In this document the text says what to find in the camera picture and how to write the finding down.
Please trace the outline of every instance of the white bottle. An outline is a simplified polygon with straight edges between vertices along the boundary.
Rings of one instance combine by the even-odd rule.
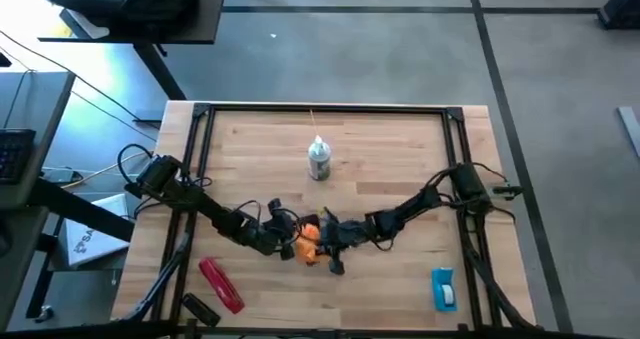
[[[319,135],[309,146],[309,175],[314,180],[325,180],[331,174],[331,148]]]

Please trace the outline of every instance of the black desk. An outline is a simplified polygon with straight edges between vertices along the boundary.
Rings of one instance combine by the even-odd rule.
[[[23,73],[0,73],[0,117],[2,122],[16,93]],[[0,257],[0,331],[6,328],[20,294],[35,250],[50,251],[55,245],[50,236],[42,235],[49,214],[55,212],[100,232],[128,241],[133,223],[39,179],[56,129],[62,118],[74,76],[69,73],[31,73],[22,88],[9,118],[10,128],[36,131],[33,154],[21,182],[0,185],[0,229],[12,238],[9,252]]]
[[[71,42],[71,43],[126,43],[133,44],[133,48],[145,66],[149,69],[169,100],[187,100],[187,97],[176,83],[175,79],[164,64],[162,57],[154,48],[155,44],[213,44],[218,31],[220,11],[224,0],[200,0],[198,17],[182,33],[168,37],[162,42],[150,41],[144,37],[114,37],[92,39],[66,10],[60,14],[61,19],[69,26],[74,37],[40,37],[44,42]],[[137,113],[144,122],[162,120],[162,110]]]

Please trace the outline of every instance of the black bag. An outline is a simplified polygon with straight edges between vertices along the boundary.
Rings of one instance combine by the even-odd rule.
[[[198,14],[198,0],[50,0],[77,11],[112,35],[160,40],[176,34]]]

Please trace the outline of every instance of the orange object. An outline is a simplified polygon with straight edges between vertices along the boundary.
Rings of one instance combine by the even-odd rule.
[[[315,264],[316,242],[320,239],[320,228],[313,224],[303,224],[301,233],[295,243],[296,259],[307,265]]]

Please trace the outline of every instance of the blue object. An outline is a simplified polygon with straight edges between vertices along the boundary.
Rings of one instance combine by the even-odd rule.
[[[431,285],[433,287],[433,301],[436,310],[441,312],[452,312],[458,310],[456,304],[456,294],[453,290],[453,268],[435,268],[431,270]],[[444,300],[443,285],[448,285],[453,294],[453,303],[446,304]]]

